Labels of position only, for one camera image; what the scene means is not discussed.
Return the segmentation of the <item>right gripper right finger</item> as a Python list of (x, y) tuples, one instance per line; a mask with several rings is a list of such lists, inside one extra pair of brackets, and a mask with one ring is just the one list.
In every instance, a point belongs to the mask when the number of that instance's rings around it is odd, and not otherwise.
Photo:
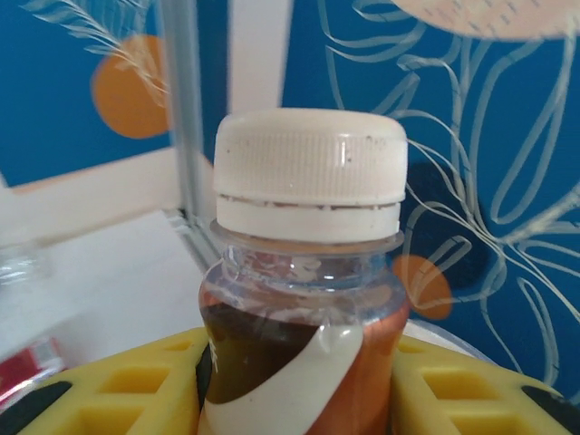
[(391, 431), (568, 435), (579, 431), (579, 410), (534, 378), (403, 336), (392, 366)]

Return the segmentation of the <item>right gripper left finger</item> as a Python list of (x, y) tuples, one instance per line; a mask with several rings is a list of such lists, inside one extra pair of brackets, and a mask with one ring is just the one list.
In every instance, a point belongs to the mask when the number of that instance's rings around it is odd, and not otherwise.
[(22, 434), (195, 434), (203, 327), (58, 373), (68, 389)]

